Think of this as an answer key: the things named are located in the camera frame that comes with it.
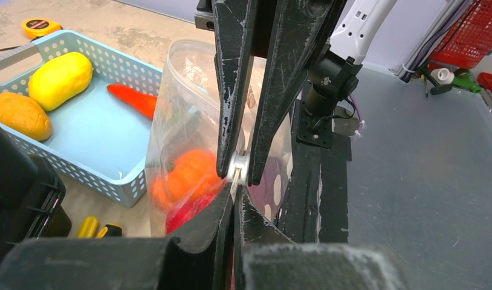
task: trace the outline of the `toy vegetable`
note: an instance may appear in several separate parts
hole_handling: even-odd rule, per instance
[[[93,76],[93,65],[82,53],[72,52],[47,61],[29,81],[29,97],[45,111],[84,91]]]
[[[32,98],[14,92],[0,94],[0,123],[36,140],[52,134],[52,124],[43,109]]]
[[[187,201],[181,208],[174,208],[168,212],[166,216],[166,234],[175,231],[209,206],[217,193],[214,192],[209,195],[200,196],[195,200]]]
[[[148,119],[154,119],[155,104],[157,103],[156,96],[138,92],[126,85],[122,85],[121,83],[108,85],[107,90],[122,102],[127,103],[129,106],[136,109]],[[161,110],[162,113],[169,115],[169,104],[166,100],[161,99]]]
[[[216,155],[195,149],[181,155],[167,175],[158,175],[153,183],[151,198],[161,211],[170,211],[174,205],[189,199],[218,192],[223,180],[216,174]]]

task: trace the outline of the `cable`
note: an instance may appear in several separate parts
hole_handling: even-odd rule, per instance
[[[40,36],[37,36],[37,37],[35,37],[34,39],[31,39],[31,41],[30,41],[30,42],[32,42],[32,41],[34,41],[34,40],[36,40],[36,39],[38,39],[38,38],[40,38]],[[18,45],[18,46],[16,46],[16,47],[5,47],[5,48],[0,48],[0,51],[13,50],[13,49],[15,49],[15,48],[19,48],[20,46],[21,46],[21,45]]]
[[[468,1],[463,2],[458,8],[455,10],[455,12],[444,22],[444,24],[440,27],[440,29],[422,46],[422,48],[419,50],[419,53],[417,56],[414,58],[412,64],[409,66],[409,69],[417,71],[419,69],[422,69],[423,66],[426,66],[428,64],[428,61],[432,58],[431,56],[426,57],[426,54],[431,51],[431,48],[433,47],[434,43],[442,37],[444,34],[446,34],[454,25],[457,23],[461,17],[463,17],[461,23],[458,25],[456,28],[455,32],[451,35],[451,37],[448,39],[447,43],[441,48],[441,51],[447,47],[447,44],[450,42],[450,40],[453,38],[453,36],[459,31],[459,28],[463,25],[465,20],[469,17],[470,14],[474,11],[474,9],[481,3],[481,0],[478,0],[476,4],[472,6],[470,11],[467,14],[463,14],[463,12],[466,10],[466,8],[470,5]],[[413,74],[411,73],[405,73],[400,79],[404,82],[409,82]]]
[[[422,45],[421,49],[415,55],[415,57],[411,58],[408,63],[410,63],[409,68],[406,69],[403,64],[403,70],[408,73],[403,73],[403,76],[400,77],[401,80],[407,79],[406,82],[409,81],[409,77],[413,75],[416,67],[422,62],[422,60],[426,57],[426,54],[433,48],[434,44],[440,37],[448,32],[452,26],[458,21],[458,19],[463,15],[468,6],[471,4],[471,0],[463,0],[460,5],[456,7],[453,13],[451,13],[442,23],[442,25],[428,38],[428,40]]]
[[[447,41],[443,44],[443,46],[437,52],[435,52],[432,56],[429,56],[427,58],[427,60],[418,68],[418,70],[421,70],[425,66],[427,66],[427,64],[431,61],[432,58],[436,57],[439,53],[441,53],[449,45],[449,43],[454,38],[454,36],[456,35],[456,33],[458,33],[459,29],[463,26],[463,24],[465,23],[465,21],[470,17],[470,15],[472,14],[472,12],[474,12],[474,10],[479,6],[480,3],[481,3],[481,0],[477,0],[477,3],[475,5],[473,5],[472,8],[468,11],[468,13],[465,15],[465,17],[459,23],[458,27],[456,27],[456,29],[454,30],[454,32],[451,34],[451,36],[449,37],[449,39],[447,39]]]
[[[344,119],[344,120],[348,120],[348,119],[351,119],[356,113],[357,113],[357,106],[356,104],[351,101],[348,98],[345,99],[345,101],[351,105],[351,107],[353,107],[353,114],[351,116],[348,116],[348,117],[342,117],[342,116],[339,116],[339,115],[331,115],[331,116],[324,116],[324,117],[321,117],[319,120],[317,120],[317,122],[313,125],[312,129],[310,129],[311,131],[313,130],[316,130],[319,126],[321,126],[321,124],[324,122],[324,121],[328,121],[330,119]]]

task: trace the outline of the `black mount bracket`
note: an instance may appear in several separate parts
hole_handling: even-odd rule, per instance
[[[301,106],[297,140],[300,143],[330,148],[333,143],[333,112],[357,87],[356,75],[362,65],[352,57],[343,60],[327,51],[319,63],[309,70],[312,87]]]

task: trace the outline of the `basket handle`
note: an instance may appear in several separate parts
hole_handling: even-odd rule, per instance
[[[37,45],[32,42],[10,50],[5,54],[0,55],[0,71],[37,53],[39,53],[39,49]]]

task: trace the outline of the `gray tabletop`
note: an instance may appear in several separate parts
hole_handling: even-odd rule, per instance
[[[492,289],[492,115],[479,95],[362,70],[349,242],[379,243],[412,289]]]

